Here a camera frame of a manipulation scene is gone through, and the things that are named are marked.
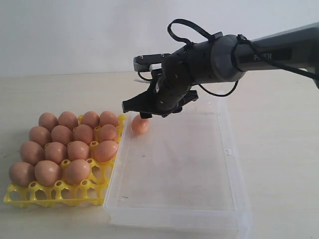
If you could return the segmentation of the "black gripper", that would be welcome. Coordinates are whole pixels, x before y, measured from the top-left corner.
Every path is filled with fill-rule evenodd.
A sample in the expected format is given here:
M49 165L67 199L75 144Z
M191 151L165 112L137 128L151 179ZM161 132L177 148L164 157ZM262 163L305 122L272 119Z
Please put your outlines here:
M153 115L165 118L198 100L198 93L191 89L192 80L185 70L165 72L157 69L151 75L152 82L147 91L122 102L123 113L138 112L141 119L150 119Z

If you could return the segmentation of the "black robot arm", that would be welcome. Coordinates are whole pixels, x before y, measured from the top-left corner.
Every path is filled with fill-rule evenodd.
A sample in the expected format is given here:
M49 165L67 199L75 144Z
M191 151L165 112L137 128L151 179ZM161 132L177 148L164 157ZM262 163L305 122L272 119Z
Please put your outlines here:
M231 82L237 85L248 71L281 69L319 81L317 23L256 40L241 34L210 34L186 19L175 19L174 23L190 27L205 41L194 43L169 28L169 35L183 43L180 49L171 54L135 57L134 70L138 74L149 72L152 77L145 92L122 102L123 112L138 112L144 119L153 115L167 117L198 99L194 86Z

